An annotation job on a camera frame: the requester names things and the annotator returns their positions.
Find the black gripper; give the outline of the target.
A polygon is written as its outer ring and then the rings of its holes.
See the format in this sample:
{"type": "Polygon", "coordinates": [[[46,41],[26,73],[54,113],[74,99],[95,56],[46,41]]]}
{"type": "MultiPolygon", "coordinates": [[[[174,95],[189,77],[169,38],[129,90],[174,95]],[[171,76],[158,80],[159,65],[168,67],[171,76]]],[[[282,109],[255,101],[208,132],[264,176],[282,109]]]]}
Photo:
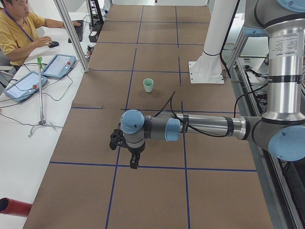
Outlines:
{"type": "Polygon", "coordinates": [[[132,154],[132,157],[130,159],[130,168],[137,169],[138,165],[139,165],[139,158],[140,158],[141,152],[143,152],[145,149],[145,143],[143,143],[141,146],[136,147],[136,148],[130,147],[130,146],[128,146],[127,148],[130,151],[130,153],[132,154]]]}

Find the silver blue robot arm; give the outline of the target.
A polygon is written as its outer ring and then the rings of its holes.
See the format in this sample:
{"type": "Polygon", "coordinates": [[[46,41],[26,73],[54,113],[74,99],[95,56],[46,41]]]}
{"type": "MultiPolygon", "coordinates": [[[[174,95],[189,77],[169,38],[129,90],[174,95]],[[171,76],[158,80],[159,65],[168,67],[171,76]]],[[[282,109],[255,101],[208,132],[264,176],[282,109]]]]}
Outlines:
{"type": "Polygon", "coordinates": [[[234,136],[254,142],[283,161],[305,156],[305,116],[300,111],[303,83],[305,3],[302,0],[249,0],[244,31],[268,34],[269,72],[267,110],[261,117],[217,117],[159,111],[144,116],[128,110],[111,135],[110,148],[131,152],[136,169],[147,139],[176,141],[190,131],[212,137],[234,136]]]}

